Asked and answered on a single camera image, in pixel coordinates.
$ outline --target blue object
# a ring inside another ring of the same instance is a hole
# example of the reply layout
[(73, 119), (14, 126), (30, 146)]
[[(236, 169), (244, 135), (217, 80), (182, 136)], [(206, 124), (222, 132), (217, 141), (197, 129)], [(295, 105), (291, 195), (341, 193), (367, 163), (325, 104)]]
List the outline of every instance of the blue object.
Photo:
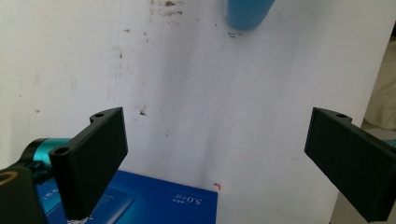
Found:
[(46, 166), (51, 167), (49, 152), (55, 148), (66, 144), (70, 138), (48, 138), (44, 140), (35, 150), (33, 161), (43, 161)]
[(275, 0), (224, 0), (225, 20), (238, 30), (251, 30), (262, 23)]
[[(49, 224), (65, 223), (56, 183), (37, 185)], [(213, 191), (117, 171), (86, 224), (215, 224)]]

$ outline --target dark spot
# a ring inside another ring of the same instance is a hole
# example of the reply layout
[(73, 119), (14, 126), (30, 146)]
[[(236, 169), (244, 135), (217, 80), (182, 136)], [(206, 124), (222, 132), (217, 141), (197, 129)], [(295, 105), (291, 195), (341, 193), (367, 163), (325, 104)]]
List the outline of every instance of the dark spot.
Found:
[(146, 106), (143, 106), (143, 109), (140, 110), (140, 115), (146, 116)]
[(230, 37), (230, 38), (235, 38), (235, 34), (234, 34), (234, 33), (231, 33), (231, 32), (228, 32), (228, 37)]
[(174, 5), (175, 5), (174, 2), (171, 2), (171, 1), (165, 2), (165, 6), (166, 6), (166, 7), (172, 7), (172, 6), (174, 6)]

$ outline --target screw hole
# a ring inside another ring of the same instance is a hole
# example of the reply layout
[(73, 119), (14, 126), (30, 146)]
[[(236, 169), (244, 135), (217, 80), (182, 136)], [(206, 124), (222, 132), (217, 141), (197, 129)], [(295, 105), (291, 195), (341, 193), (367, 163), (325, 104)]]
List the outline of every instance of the screw hole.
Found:
[(337, 114), (336, 116), (341, 119), (345, 119), (347, 117), (346, 115), (343, 114)]
[(70, 148), (69, 147), (60, 147), (55, 149), (55, 155), (62, 155), (64, 153), (66, 153)]

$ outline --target blue cylinder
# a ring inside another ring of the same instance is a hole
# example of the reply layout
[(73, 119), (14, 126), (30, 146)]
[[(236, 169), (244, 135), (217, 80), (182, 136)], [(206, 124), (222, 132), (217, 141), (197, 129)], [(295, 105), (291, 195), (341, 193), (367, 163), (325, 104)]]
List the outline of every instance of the blue cylinder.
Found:
[(252, 30), (262, 23), (275, 0), (224, 0), (227, 23), (238, 30)]

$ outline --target wall stain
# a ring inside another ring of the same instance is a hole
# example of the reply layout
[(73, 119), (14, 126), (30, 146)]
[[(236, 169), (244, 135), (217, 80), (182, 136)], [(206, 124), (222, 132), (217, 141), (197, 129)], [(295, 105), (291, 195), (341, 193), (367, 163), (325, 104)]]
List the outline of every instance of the wall stain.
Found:
[[(183, 15), (182, 6), (184, 6), (184, 0), (170, 1), (170, 0), (149, 0), (149, 19), (148, 21), (154, 21), (155, 16), (159, 15), (164, 18), (173, 18), (175, 16)], [(179, 24), (179, 21), (172, 19), (167, 21), (168, 24)]]
[(140, 110), (140, 115), (147, 116), (146, 109), (147, 109), (147, 107), (144, 105), (143, 108)]

